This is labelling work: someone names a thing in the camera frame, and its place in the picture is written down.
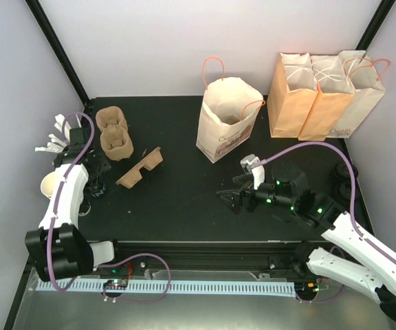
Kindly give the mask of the printed Cream Bear paper bag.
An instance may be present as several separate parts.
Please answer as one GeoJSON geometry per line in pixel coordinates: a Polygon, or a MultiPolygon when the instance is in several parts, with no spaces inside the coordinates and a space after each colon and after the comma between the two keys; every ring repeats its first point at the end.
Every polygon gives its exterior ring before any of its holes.
{"type": "Polygon", "coordinates": [[[196,147],[214,164],[250,137],[266,101],[239,77],[203,83],[196,147]]]}

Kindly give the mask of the black paper cup stack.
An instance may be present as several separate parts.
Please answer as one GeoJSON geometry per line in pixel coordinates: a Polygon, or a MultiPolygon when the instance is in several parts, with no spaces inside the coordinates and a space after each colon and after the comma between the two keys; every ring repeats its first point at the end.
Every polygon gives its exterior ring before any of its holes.
{"type": "Polygon", "coordinates": [[[83,190],[82,203],[80,204],[78,215],[86,216],[91,210],[91,200],[102,197],[105,194],[106,185],[103,181],[89,181],[83,190]]]}

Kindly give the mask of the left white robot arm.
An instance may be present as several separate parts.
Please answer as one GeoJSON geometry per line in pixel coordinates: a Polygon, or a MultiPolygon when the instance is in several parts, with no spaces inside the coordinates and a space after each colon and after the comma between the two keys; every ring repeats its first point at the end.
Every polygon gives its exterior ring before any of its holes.
{"type": "Polygon", "coordinates": [[[88,128],[69,130],[69,145],[54,162],[54,187],[47,211],[38,225],[25,235],[25,246],[44,282],[88,275],[101,265],[110,274],[125,267],[123,254],[112,241],[88,243],[78,230],[78,218],[91,210],[90,199],[104,195],[100,176],[110,169],[105,157],[93,148],[88,128]]]}

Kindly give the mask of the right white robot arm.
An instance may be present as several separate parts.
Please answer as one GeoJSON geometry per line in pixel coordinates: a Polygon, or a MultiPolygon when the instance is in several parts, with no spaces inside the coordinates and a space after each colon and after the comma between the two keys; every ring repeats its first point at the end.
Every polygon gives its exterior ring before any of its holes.
{"type": "Polygon", "coordinates": [[[310,273],[329,277],[375,301],[396,322],[396,252],[378,241],[332,198],[309,188],[306,174],[292,164],[275,168],[273,181],[265,181],[263,167],[245,165],[245,174],[234,177],[235,189],[222,190],[218,198],[233,211],[252,212],[259,205],[288,211],[307,229],[318,233],[353,257],[336,256],[312,243],[303,243],[290,267],[299,277],[310,273]]]}

